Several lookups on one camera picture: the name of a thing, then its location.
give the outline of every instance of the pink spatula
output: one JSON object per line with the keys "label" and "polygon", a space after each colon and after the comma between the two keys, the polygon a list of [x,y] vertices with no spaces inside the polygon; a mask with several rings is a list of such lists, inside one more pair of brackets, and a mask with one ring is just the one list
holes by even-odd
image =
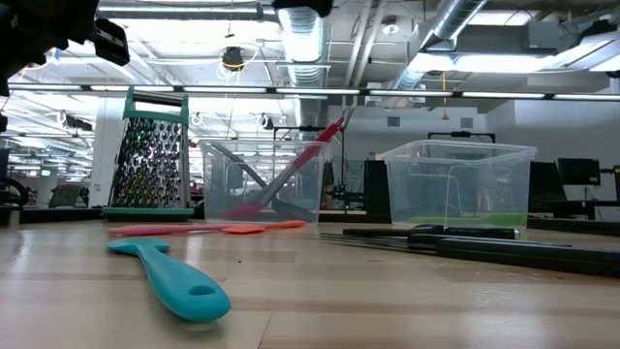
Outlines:
{"label": "pink spatula", "polygon": [[234,224],[207,224],[207,225],[173,225],[173,224],[141,224],[108,230],[110,235],[144,237],[170,235],[188,232],[221,231]]}

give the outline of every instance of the hole in handle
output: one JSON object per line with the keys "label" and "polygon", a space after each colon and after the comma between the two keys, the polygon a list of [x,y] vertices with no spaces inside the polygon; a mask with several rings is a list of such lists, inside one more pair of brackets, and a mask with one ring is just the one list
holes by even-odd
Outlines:
{"label": "hole in handle", "polygon": [[190,296],[207,296],[213,295],[215,290],[212,287],[199,285],[190,289]]}

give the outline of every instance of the white wall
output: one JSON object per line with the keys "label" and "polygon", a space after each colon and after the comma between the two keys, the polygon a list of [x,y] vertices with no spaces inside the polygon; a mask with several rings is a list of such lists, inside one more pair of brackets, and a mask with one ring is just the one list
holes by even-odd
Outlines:
{"label": "white wall", "polygon": [[[515,101],[487,115],[498,143],[538,148],[537,161],[558,158],[599,159],[602,168],[620,165],[620,107],[606,102]],[[589,186],[599,200],[616,200],[611,174],[601,186]],[[569,200],[583,200],[583,186],[565,186]],[[604,220],[620,220],[619,208],[602,208]]]}
{"label": "white wall", "polygon": [[[340,107],[329,108],[329,120],[342,114]],[[449,120],[443,120],[443,109],[356,108],[346,132],[345,149],[349,159],[364,160],[373,153],[384,153],[402,144],[426,140],[429,132],[462,131],[461,117],[474,118],[470,132],[485,132],[486,117],[473,108],[448,108]],[[388,116],[399,116],[400,127],[388,127]],[[333,156],[340,156],[340,145],[332,142]]]}

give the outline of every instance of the spatula handle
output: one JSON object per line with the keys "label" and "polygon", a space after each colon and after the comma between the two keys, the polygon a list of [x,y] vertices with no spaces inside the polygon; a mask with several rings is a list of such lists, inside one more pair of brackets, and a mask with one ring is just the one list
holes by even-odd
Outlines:
{"label": "spatula handle", "polygon": [[111,235],[121,235],[128,237],[144,237],[144,236],[160,236],[170,235],[178,233],[196,232],[196,231],[210,231],[210,230],[222,230],[230,227],[231,224],[211,224],[203,226],[187,226],[187,225],[133,225],[120,228],[111,228],[108,232]]}
{"label": "spatula handle", "polygon": [[148,280],[160,301],[174,314],[193,322],[210,322],[231,310],[224,290],[202,271],[150,246],[138,246]]}

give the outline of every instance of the spatula head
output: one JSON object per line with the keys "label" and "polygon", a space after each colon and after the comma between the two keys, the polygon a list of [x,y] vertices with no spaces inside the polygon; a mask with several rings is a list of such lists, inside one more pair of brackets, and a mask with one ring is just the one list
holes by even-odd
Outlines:
{"label": "spatula head", "polygon": [[110,250],[134,256],[138,255],[138,246],[153,247],[162,252],[171,248],[167,242],[160,238],[124,238],[108,243]]}
{"label": "spatula head", "polygon": [[225,233],[228,234],[256,234],[256,233],[262,233],[265,231],[264,226],[258,226],[258,225],[237,225],[234,227],[229,227],[224,229]]}

